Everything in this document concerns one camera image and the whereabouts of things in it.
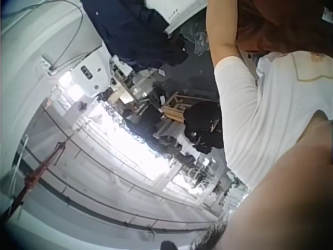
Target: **person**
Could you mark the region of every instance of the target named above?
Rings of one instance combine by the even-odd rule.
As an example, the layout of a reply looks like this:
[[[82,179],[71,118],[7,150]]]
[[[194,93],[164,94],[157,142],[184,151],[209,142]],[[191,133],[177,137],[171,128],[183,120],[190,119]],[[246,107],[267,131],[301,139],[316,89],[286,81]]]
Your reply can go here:
[[[207,32],[227,166],[251,192],[192,249],[333,249],[333,59],[272,53],[256,83],[235,45],[237,4],[209,0]]]
[[[333,24],[323,20],[328,6],[324,0],[238,0],[238,3],[236,44],[241,50],[264,54],[303,49],[333,56]]]

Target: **cable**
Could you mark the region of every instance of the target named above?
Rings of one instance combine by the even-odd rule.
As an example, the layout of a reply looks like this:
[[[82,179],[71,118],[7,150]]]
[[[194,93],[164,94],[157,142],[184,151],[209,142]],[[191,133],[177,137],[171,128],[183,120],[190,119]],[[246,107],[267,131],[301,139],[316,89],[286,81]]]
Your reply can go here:
[[[70,62],[70,63],[74,63],[74,62],[76,62],[76,61],[78,61],[78,60],[81,60],[81,58],[84,59],[85,57],[89,56],[91,53],[92,53],[92,52],[85,52],[85,53],[81,53],[81,54],[79,54],[79,55],[77,55],[77,56],[74,56],[73,58],[71,58],[71,59],[69,59],[69,60],[67,60],[67,61],[64,61],[62,64],[60,64],[60,65],[58,65],[57,67],[55,67],[55,69],[58,69],[58,68],[64,66],[65,64],[67,64],[67,63],[69,63],[69,62]]]
[[[37,9],[37,8],[41,7],[42,5],[44,5],[44,4],[51,4],[51,3],[56,3],[56,2],[65,2],[65,3],[71,4],[71,5],[73,5],[74,7],[76,7],[76,8],[80,11],[80,13],[81,13],[81,19],[80,19],[79,27],[78,27],[78,29],[76,30],[76,32],[75,32],[73,38],[72,38],[71,41],[68,43],[68,45],[67,45],[66,48],[63,50],[63,52],[60,54],[60,56],[58,57],[58,59],[57,59],[52,65],[51,65],[50,70],[55,70],[55,69],[57,68],[57,67],[55,67],[55,65],[59,62],[59,60],[60,60],[60,59],[63,57],[63,55],[66,53],[66,51],[67,51],[68,48],[71,46],[71,44],[73,43],[74,39],[76,38],[78,32],[80,31],[80,28],[81,28],[82,23],[83,23],[83,12],[82,12],[81,8],[80,8],[78,5],[76,5],[76,4],[72,3],[72,2],[70,2],[69,0],[48,0],[48,1],[43,2],[43,3],[40,3],[40,4],[30,5],[30,6],[28,6],[28,7],[25,7],[25,8],[23,8],[23,9],[21,9],[21,10],[14,11],[14,12],[11,12],[11,13],[8,13],[8,14],[4,14],[4,15],[2,15],[2,18],[9,18],[9,17],[16,16],[16,15],[18,15],[18,14],[21,14],[22,12],[25,12],[25,11],[27,11],[27,10]]]
[[[57,67],[55,67],[55,69],[58,69],[58,68],[64,66],[65,64],[69,63],[69,64],[67,64],[66,66],[63,67],[63,68],[65,68],[65,67],[69,66],[71,63],[74,63],[74,62],[76,62],[76,61],[78,61],[78,60],[85,59],[86,57],[88,57],[89,55],[91,55],[93,52],[95,52],[96,50],[98,50],[100,47],[101,47],[101,46],[98,46],[98,47],[94,48],[94,49],[91,50],[91,51],[84,52],[84,53],[81,53],[81,54],[79,54],[79,55],[76,55],[76,56],[72,57],[71,59],[69,59],[69,60],[67,60],[67,61],[64,61],[62,64],[60,64],[60,65],[58,65]]]

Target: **white wall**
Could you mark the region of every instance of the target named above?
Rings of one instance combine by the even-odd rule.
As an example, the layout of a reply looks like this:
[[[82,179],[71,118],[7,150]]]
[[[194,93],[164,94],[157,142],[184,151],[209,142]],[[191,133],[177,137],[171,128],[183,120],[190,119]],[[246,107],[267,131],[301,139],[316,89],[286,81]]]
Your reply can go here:
[[[32,116],[62,75],[46,75],[40,68],[41,55],[55,61],[71,40],[79,18],[79,11],[69,4],[47,4],[2,34],[1,176],[11,168],[19,140]],[[76,39],[59,63],[100,44],[100,37],[85,18]]]

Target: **window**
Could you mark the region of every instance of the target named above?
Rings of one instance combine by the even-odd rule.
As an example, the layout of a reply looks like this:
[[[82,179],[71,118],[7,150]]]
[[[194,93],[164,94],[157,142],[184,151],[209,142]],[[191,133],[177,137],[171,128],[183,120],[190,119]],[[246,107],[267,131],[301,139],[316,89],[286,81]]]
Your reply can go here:
[[[79,85],[75,84],[67,90],[67,94],[73,101],[77,102],[84,95],[84,92]]]
[[[72,75],[70,71],[66,72],[59,79],[59,83],[64,89],[66,89],[71,84],[71,82],[72,82]]]

